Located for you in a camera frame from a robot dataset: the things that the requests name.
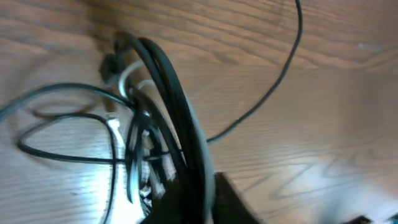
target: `black cable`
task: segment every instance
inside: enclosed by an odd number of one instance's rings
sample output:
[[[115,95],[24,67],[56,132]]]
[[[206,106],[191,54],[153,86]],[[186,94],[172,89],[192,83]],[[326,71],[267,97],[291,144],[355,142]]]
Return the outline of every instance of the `black cable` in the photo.
[[[213,137],[207,139],[208,144],[213,144],[214,142],[217,142],[220,139],[224,138],[234,128],[236,128],[239,124],[241,124],[245,119],[247,119],[254,112],[256,112],[264,104],[264,102],[268,99],[268,97],[270,97],[271,94],[276,90],[276,88],[279,86],[281,81],[285,78],[287,70],[289,69],[289,65],[292,62],[294,53],[296,52],[297,47],[299,46],[300,39],[301,39],[301,36],[303,33],[303,14],[302,14],[302,10],[301,10],[300,0],[295,0],[295,2],[296,2],[297,15],[298,15],[297,36],[296,36],[296,40],[294,41],[292,50],[290,51],[289,57],[287,58],[285,65],[284,65],[278,79],[269,88],[267,93],[250,110],[248,110],[248,112],[244,113],[240,118],[238,118],[236,121],[234,121],[232,124],[230,124],[226,129],[224,129],[224,131],[220,132],[216,136],[213,136]]]
[[[230,133],[237,125],[242,123],[245,119],[250,117],[260,106],[264,104],[264,102],[271,96],[271,94],[275,91],[275,89],[279,86],[283,78],[285,77],[289,65],[293,59],[295,51],[299,45],[302,31],[303,31],[303,18],[302,18],[302,10],[300,6],[300,1],[295,0],[298,14],[298,31],[297,37],[293,44],[292,50],[289,54],[289,57],[279,75],[278,79],[275,83],[269,88],[267,93],[245,114],[243,114],[239,119],[229,125],[224,131],[217,134],[216,136],[207,139],[208,144],[212,144],[221,138],[225,137],[228,133]],[[56,84],[45,86],[29,92],[24,96],[12,101],[10,104],[5,106],[2,110],[0,110],[0,122],[4,121],[4,119],[9,116],[12,112],[26,104],[28,101],[33,100],[34,98],[50,93],[53,91],[60,90],[85,90],[93,92],[97,95],[101,95],[103,97],[109,98],[112,101],[119,103],[127,108],[129,108],[134,113],[134,118],[132,119],[129,131],[126,139],[126,153],[124,155],[124,159],[116,158],[116,146],[115,146],[115,137],[112,132],[112,129],[108,126],[106,120],[100,116],[94,114],[63,114],[59,116],[55,116],[53,119],[49,121],[44,121],[39,125],[28,129],[25,133],[19,136],[19,140],[17,141],[17,146],[20,150],[31,154],[33,156],[42,157],[46,159],[54,159],[59,161],[66,162],[89,162],[94,164],[111,164],[112,165],[112,174],[111,174],[111,189],[109,193],[109,202],[107,204],[106,213],[104,216],[104,223],[108,221],[109,214],[111,211],[112,201],[114,197],[114,189],[116,183],[116,164],[122,163],[126,165],[127,176],[129,174],[129,167],[133,162],[141,163],[143,160],[146,161],[158,161],[165,154],[170,154],[174,167],[176,169],[177,177],[180,179],[181,183],[184,185],[184,190],[186,190],[186,196],[190,197],[191,200],[188,200],[187,207],[183,207],[186,210],[186,218],[187,221],[191,223],[203,223],[206,218],[206,214],[208,212],[208,208],[205,207],[205,197],[208,196],[208,192],[206,192],[206,182],[208,178],[213,178],[213,174],[209,175],[208,170],[204,167],[204,161],[207,159],[200,147],[200,140],[198,138],[198,133],[195,129],[195,125],[192,120],[192,114],[190,112],[187,99],[183,93],[182,87],[178,80],[177,74],[167,58],[166,54],[163,50],[156,45],[154,42],[148,39],[136,39],[131,34],[126,32],[118,32],[116,34],[116,42],[114,45],[115,48],[115,57],[113,60],[118,63],[118,65],[122,65],[123,63],[120,61],[123,59],[124,53],[129,50],[135,50],[140,56],[141,60],[145,63],[153,81],[156,84],[156,87],[166,105],[167,111],[172,119],[173,125],[177,132],[178,139],[180,141],[181,149],[178,148],[177,142],[175,141],[170,128],[168,127],[165,119],[162,114],[154,104],[154,102],[147,97],[145,94],[141,93],[139,90],[135,89],[132,86],[133,94],[129,96],[129,99],[120,98],[106,90],[102,90],[95,86],[79,84],[79,83],[65,83],[65,84]],[[150,113],[150,119],[147,119],[143,112]],[[78,157],[78,156],[65,156],[61,154],[54,154],[50,152],[45,152],[42,150],[35,149],[25,144],[25,139],[28,138],[33,133],[49,126],[60,122],[65,119],[73,119],[73,118],[90,118],[95,119],[103,123],[109,132],[109,136],[111,138],[111,159],[100,159],[94,157]],[[132,130],[137,128],[138,132],[136,136],[132,136]],[[155,154],[151,154],[149,156],[142,155],[142,143],[141,137],[142,132],[144,130],[149,131],[149,137],[152,143],[155,146]],[[160,132],[164,139],[164,143],[169,149],[168,152],[162,152],[162,146],[159,141],[159,136],[157,132]],[[135,137],[137,139],[137,143],[134,146],[131,144],[131,138]],[[159,163],[157,165],[154,164],[156,168],[156,172],[161,177],[161,182],[165,182],[165,177],[162,172],[161,166]],[[131,199],[131,195],[129,196],[129,186],[127,187],[127,197]],[[146,212],[150,211],[150,208],[147,208],[146,205],[143,205],[143,210]]]

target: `wooden floor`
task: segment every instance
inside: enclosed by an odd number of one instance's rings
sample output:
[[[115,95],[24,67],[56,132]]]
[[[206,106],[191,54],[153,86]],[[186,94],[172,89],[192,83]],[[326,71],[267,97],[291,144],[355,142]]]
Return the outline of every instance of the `wooden floor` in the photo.
[[[268,223],[319,223],[327,213],[336,223],[360,214],[383,220],[398,212],[398,1],[302,0],[302,7],[303,37],[285,80],[211,146],[215,167]],[[167,52],[210,137],[279,75],[297,13],[294,0],[0,0],[0,104],[48,83],[101,85],[98,67],[116,30]],[[108,166],[35,159],[13,139],[35,121],[31,109],[97,102],[54,93],[2,123],[0,223],[99,222]],[[94,122],[37,135],[29,141],[42,149],[109,156],[106,132]],[[121,186],[113,223],[131,223]]]

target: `wooden surface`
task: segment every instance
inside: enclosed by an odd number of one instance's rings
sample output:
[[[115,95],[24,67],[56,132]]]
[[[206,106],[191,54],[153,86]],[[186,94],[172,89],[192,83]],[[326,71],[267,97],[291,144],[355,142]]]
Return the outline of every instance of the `wooden surface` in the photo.
[[[302,7],[303,38],[286,79],[211,146],[215,167],[269,223],[318,223],[326,211],[337,220],[362,213],[382,220],[398,212],[398,2],[302,0]],[[120,29],[167,52],[212,136],[278,76],[297,13],[293,0],[0,0],[0,104],[48,83],[101,85],[98,66]],[[108,166],[32,158],[13,141],[34,122],[32,108],[94,103],[104,114],[98,101],[54,93],[2,123],[0,223],[99,222]],[[37,135],[29,141],[42,149],[109,156],[105,130],[91,121]],[[113,223],[131,223],[120,186]]]

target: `wood grain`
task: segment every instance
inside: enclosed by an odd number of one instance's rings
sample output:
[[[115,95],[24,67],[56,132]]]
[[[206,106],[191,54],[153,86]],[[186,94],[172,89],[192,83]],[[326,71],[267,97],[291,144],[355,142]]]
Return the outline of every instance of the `wood grain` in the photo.
[[[302,7],[303,38],[286,79],[211,146],[215,166],[269,223],[319,223],[328,212],[336,222],[360,214],[382,220],[398,212],[398,2],[303,0]],[[0,0],[0,103],[48,83],[100,86],[98,66],[116,30],[166,51],[212,136],[276,79],[297,13],[291,0]],[[35,159],[13,142],[35,121],[30,109],[87,104],[104,114],[94,96],[54,93],[2,124],[1,223],[99,222],[108,166]],[[104,129],[91,121],[58,124],[30,141],[109,156]],[[113,223],[130,223],[128,206],[120,183]]]

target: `tangled cable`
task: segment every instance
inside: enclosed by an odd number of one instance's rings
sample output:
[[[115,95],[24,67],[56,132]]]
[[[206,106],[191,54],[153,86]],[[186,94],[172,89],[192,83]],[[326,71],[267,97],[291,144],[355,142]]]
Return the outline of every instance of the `tangled cable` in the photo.
[[[159,161],[165,154],[170,154],[173,165],[176,171],[176,178],[181,181],[184,186],[184,195],[189,198],[187,200],[186,213],[188,223],[204,223],[209,216],[213,201],[215,198],[215,182],[214,170],[208,144],[212,144],[230,133],[238,124],[243,122],[246,118],[252,115],[267,99],[272,92],[279,86],[292,61],[294,53],[299,45],[302,35],[302,12],[300,1],[295,0],[298,13],[298,32],[297,38],[294,42],[293,48],[289,57],[282,69],[282,72],[276,82],[270,87],[267,93],[256,103],[248,112],[242,115],[239,119],[228,126],[224,131],[218,135],[205,139],[205,136],[198,125],[197,118],[193,112],[192,106],[186,99],[182,90],[181,84],[178,80],[177,74],[167,58],[163,50],[153,41],[146,38],[135,38],[127,32],[117,32],[114,43],[114,59],[117,68],[117,73],[121,75],[119,88],[122,97],[110,93],[101,88],[80,84],[80,83],[62,83],[50,86],[45,86],[34,91],[31,91],[24,96],[11,101],[7,106],[0,110],[0,122],[4,121],[11,113],[15,112],[21,106],[24,106],[29,101],[40,95],[63,90],[84,90],[108,98],[115,103],[127,107],[133,114],[128,132],[126,136],[126,150],[124,158],[116,157],[116,138],[107,123],[107,120],[95,115],[87,113],[73,113],[54,116],[51,119],[45,120],[40,124],[28,129],[22,133],[17,140],[17,146],[20,150],[32,155],[45,159],[53,159],[65,162],[82,162],[93,164],[110,164],[112,167],[111,187],[109,191],[109,203],[107,204],[106,213],[103,218],[103,223],[107,223],[111,213],[113,204],[114,190],[116,184],[116,169],[118,163],[124,164],[127,170],[127,198],[132,203],[139,203],[145,214],[150,213],[151,207],[143,202],[143,198],[137,199],[137,191],[141,189],[141,170],[142,162],[150,163],[150,171],[157,177],[156,180],[161,184],[167,184],[167,178],[164,168]],[[123,65],[123,55],[134,50],[137,52],[141,61],[136,62],[125,70]],[[166,106],[167,112],[172,120],[175,132],[178,136],[178,147],[176,139],[167,125],[164,117],[156,107],[155,103],[136,86],[129,86],[132,89],[132,94],[125,90],[124,80],[128,78],[129,74],[136,69],[145,65],[149,71],[151,78],[158,89],[162,100]],[[78,157],[66,156],[45,152],[40,149],[35,149],[28,146],[25,140],[41,129],[61,122],[66,119],[89,118],[103,123],[109,133],[111,158],[100,159],[95,157]],[[143,135],[151,141],[153,148],[150,150],[150,155],[144,155]],[[151,186],[156,180],[151,179]]]

